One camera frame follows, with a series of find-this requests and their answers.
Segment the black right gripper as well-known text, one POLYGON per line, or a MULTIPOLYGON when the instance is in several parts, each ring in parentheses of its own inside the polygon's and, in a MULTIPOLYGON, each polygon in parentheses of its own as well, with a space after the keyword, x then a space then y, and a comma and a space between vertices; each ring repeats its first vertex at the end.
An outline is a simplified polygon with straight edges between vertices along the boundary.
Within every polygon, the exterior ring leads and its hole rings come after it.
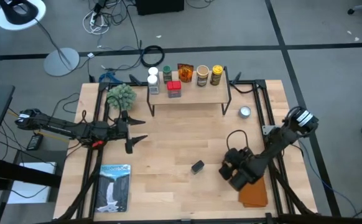
POLYGON ((231 148, 225 154, 219 173, 236 191, 256 182, 256 177, 248 167, 248 159, 252 156, 253 152, 248 147, 240 150, 231 148))

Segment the Yellowstone picture book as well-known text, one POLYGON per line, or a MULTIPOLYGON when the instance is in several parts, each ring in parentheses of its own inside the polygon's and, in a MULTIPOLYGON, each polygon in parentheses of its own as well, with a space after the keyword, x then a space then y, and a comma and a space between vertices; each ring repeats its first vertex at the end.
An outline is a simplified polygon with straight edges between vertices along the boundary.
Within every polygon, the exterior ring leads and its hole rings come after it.
POLYGON ((99 173, 95 212, 120 213, 128 210, 131 166, 102 165, 99 173))

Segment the tan-lid black-label spice jar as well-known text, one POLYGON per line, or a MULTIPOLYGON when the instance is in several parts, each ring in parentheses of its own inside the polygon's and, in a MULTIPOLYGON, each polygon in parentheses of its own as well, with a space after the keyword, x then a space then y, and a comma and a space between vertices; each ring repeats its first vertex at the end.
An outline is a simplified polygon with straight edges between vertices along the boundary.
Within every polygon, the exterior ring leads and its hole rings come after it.
POLYGON ((207 84, 209 68, 206 65, 197 67, 197 85, 205 86, 207 84))

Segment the small black box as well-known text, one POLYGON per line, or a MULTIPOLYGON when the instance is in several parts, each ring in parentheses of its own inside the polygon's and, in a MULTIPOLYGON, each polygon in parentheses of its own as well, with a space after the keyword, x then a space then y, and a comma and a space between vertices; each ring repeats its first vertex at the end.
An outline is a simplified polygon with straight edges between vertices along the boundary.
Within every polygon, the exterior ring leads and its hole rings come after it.
POLYGON ((202 160, 199 160, 191 167, 191 172, 193 174, 199 173, 204 168, 204 162, 202 160))

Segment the potted green succulent plant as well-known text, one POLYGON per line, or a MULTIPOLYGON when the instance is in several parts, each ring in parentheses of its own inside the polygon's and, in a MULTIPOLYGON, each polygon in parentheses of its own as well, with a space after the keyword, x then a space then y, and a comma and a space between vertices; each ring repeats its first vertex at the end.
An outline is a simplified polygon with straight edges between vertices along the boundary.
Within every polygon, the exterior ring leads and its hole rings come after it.
POLYGON ((115 109, 129 111, 136 100, 136 92, 126 84, 118 85, 107 93, 107 103, 115 109))

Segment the yellow-lid spice jar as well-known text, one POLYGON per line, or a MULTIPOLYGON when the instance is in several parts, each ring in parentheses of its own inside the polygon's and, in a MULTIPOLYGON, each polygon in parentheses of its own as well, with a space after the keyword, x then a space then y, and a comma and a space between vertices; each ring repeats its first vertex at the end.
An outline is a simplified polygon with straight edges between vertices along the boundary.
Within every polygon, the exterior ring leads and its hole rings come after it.
POLYGON ((210 84, 217 86, 220 83, 223 74, 223 67, 221 65, 214 65, 211 71, 210 84))

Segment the brown spice pouch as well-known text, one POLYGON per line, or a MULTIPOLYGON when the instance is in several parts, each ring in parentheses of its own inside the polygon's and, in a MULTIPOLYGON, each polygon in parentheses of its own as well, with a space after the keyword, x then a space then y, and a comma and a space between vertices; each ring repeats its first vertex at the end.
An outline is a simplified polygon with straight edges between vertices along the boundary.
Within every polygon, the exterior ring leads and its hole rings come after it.
POLYGON ((192 81, 194 66, 184 63, 177 64, 179 80, 184 83, 192 81))

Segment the black aluminium rig frame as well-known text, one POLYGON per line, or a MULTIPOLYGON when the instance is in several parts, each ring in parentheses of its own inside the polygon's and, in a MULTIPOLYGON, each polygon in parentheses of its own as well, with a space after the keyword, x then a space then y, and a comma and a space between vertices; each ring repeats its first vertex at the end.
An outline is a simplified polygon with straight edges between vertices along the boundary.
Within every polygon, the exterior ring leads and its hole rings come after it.
MULTIPOLYGON (((254 93, 254 100, 256 110, 259 116, 259 125, 264 124, 264 115, 262 112, 261 100, 259 98, 258 91, 261 90, 266 105, 267 116, 271 123, 274 123, 274 116, 272 113, 269 93, 267 90, 268 85, 276 85, 283 87, 280 80, 233 80, 226 82, 226 88, 228 91, 228 97, 231 98, 232 87, 235 85, 251 85, 251 92, 254 93)), ((81 116, 81 112, 85 110, 89 117, 93 120, 99 119, 100 114, 103 115, 103 119, 106 121, 109 119, 109 106, 105 102, 106 97, 104 93, 116 85, 114 83, 84 83, 80 92, 80 98, 78 101, 77 115, 81 116)), ((94 168, 92 165, 98 165, 103 160, 104 145, 97 147, 87 146, 84 153, 73 151, 78 167, 78 170, 82 174, 80 178, 80 193, 81 199, 75 199, 76 205, 74 207, 68 207, 63 215, 54 219, 52 224, 125 224, 125 223, 142 223, 142 220, 109 220, 109 221, 95 221, 94 220, 94 205, 96 195, 98 193, 98 179, 93 179, 94 168)), ((275 166, 274 162, 269 164, 269 176, 272 184, 273 200, 276 208, 277 216, 273 217, 270 213, 266 213, 265 217, 256 218, 179 218, 173 219, 174 223, 255 223, 262 222, 269 223, 288 223, 288 224, 310 224, 315 219, 320 218, 318 213, 309 210, 301 201, 295 192, 290 187, 287 180, 286 166, 284 165, 283 158, 276 156, 279 167, 275 166)))

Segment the black power adapter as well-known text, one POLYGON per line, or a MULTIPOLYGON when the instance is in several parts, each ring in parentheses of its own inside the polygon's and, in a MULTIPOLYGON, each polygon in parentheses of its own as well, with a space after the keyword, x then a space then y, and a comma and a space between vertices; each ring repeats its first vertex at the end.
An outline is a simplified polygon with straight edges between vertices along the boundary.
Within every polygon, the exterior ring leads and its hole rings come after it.
POLYGON ((42 134, 35 134, 31 137, 27 147, 26 147, 26 150, 27 151, 35 151, 35 150, 38 150, 41 143, 42 143, 42 140, 43 140, 44 136, 42 134))

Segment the red smoked paprika tin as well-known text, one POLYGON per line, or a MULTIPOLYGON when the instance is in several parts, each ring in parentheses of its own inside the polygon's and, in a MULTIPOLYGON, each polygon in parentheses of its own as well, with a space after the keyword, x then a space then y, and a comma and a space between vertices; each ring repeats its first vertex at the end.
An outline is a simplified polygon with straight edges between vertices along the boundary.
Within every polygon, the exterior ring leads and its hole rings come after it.
POLYGON ((180 98, 182 96, 181 81, 167 82, 167 94, 169 98, 180 98))

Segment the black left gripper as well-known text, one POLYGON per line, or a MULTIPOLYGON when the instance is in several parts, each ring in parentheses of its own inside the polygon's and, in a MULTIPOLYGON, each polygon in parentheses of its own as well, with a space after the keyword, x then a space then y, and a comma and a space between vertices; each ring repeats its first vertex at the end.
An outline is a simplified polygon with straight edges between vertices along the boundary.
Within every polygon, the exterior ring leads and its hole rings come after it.
POLYGON ((132 154, 133 149, 132 147, 137 144, 139 141, 142 141, 147 137, 147 135, 138 136, 138 137, 130 137, 129 135, 129 128, 128 125, 134 126, 139 124, 145 124, 145 121, 141 121, 138 119, 131 118, 128 116, 127 111, 122 111, 120 113, 120 118, 116 120, 116 127, 115 127, 115 137, 114 140, 122 140, 124 139, 125 142, 125 151, 127 154, 132 154))

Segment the folded orange cloth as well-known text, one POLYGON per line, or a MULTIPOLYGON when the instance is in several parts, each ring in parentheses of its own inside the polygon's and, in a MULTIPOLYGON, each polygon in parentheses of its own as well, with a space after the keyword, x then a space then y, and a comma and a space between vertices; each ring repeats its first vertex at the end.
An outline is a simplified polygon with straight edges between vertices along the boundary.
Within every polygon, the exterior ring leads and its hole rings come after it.
POLYGON ((238 201, 243 207, 266 207, 268 204, 267 190, 264 178, 255 184, 246 184, 240 191, 238 201))

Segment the wooden shelf with black legs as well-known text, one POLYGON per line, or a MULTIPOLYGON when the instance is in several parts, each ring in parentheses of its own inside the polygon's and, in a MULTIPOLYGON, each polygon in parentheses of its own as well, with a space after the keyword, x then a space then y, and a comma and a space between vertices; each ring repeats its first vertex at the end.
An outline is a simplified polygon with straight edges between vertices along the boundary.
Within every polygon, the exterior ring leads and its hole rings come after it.
POLYGON ((147 104, 151 115, 155 115, 155 106, 157 105, 192 104, 220 104, 222 115, 225 115, 232 100, 227 72, 227 67, 223 67, 223 73, 217 86, 211 85, 210 81, 207 81, 205 86, 198 86, 197 73, 194 71, 191 82, 181 83, 181 97, 177 98, 168 97, 167 85, 163 81, 162 72, 159 72, 159 93, 152 95, 147 88, 147 104))

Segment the small round candle tin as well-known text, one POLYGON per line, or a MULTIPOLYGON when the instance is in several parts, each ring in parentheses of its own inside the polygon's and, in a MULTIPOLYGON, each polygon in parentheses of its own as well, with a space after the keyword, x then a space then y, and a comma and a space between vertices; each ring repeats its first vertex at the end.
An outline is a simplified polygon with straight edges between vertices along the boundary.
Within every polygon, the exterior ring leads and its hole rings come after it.
POLYGON ((242 106, 239 109, 238 115, 240 118, 247 119, 251 115, 251 109, 248 106, 242 106))

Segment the grey round lamp base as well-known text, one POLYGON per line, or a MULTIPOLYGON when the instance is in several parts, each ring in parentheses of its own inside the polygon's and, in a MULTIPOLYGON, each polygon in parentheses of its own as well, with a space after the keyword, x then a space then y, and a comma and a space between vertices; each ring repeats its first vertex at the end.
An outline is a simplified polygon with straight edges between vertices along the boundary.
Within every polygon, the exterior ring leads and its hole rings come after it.
POLYGON ((44 70, 48 75, 61 77, 77 68, 80 62, 79 53, 72 48, 54 50, 44 60, 44 70))

